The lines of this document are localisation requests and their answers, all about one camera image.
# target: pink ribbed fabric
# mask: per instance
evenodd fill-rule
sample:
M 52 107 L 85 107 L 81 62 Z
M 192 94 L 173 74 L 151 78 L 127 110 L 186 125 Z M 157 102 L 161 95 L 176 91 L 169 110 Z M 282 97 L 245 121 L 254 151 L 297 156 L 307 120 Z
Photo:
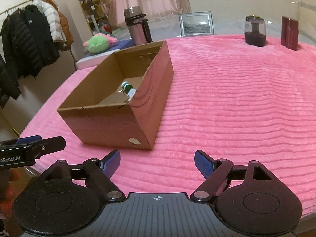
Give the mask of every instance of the pink ribbed fabric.
M 168 40 L 174 77 L 153 151 L 121 149 L 111 180 L 128 192 L 191 192 L 203 177 L 194 165 L 201 149 L 246 165 L 258 160 L 316 210 L 316 47 L 298 51 L 268 38 L 259 48 L 242 36 Z M 40 172 L 65 159 L 79 164 L 112 149 L 82 144 L 56 109 L 93 68 L 76 71 L 49 98 L 22 136 L 57 135 L 64 151 L 43 156 Z

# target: brown jacket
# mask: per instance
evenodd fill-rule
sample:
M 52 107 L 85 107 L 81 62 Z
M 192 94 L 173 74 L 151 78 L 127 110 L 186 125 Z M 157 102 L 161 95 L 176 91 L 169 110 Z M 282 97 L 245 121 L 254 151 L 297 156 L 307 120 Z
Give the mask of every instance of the brown jacket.
M 49 3 L 57 10 L 59 14 L 59 18 L 60 18 L 61 27 L 67 39 L 67 41 L 65 42 L 67 48 L 65 50 L 70 50 L 71 44 L 74 42 L 74 38 L 72 37 L 72 34 L 70 33 L 67 18 L 58 10 L 57 5 L 52 0 L 43 0 L 43 2 Z

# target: picture frame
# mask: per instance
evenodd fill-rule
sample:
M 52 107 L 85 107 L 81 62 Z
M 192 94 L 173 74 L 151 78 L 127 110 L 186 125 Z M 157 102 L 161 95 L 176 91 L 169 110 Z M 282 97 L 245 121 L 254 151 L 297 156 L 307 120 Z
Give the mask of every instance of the picture frame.
M 210 11 L 180 14 L 179 21 L 182 37 L 214 35 Z

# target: small bottle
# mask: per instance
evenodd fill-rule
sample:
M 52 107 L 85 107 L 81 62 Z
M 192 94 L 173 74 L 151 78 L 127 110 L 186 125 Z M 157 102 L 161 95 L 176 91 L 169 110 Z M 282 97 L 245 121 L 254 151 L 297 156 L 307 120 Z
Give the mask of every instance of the small bottle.
M 129 100 L 130 100 L 135 94 L 136 89 L 134 89 L 133 86 L 127 81 L 123 82 L 121 86 L 122 86 L 123 91 L 127 94 L 127 96 L 129 96 Z
M 294 51 L 298 49 L 298 26 L 297 20 L 285 16 L 282 17 L 281 44 Z

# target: black coat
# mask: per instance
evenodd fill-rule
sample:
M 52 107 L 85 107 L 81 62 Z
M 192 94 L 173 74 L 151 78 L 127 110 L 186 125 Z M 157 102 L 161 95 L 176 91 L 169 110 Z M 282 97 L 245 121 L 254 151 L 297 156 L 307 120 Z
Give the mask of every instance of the black coat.
M 59 52 L 53 42 L 47 18 L 35 5 L 28 5 L 23 12 L 23 19 L 37 44 L 44 65 L 54 63 L 59 58 Z
M 0 55 L 0 107 L 4 107 L 10 96 L 17 99 L 20 94 L 21 91 L 18 88 L 18 83 L 11 78 L 6 64 Z
M 34 77 L 44 66 L 37 44 L 22 18 L 20 9 L 4 21 L 1 36 L 4 59 L 17 80 L 22 75 Z

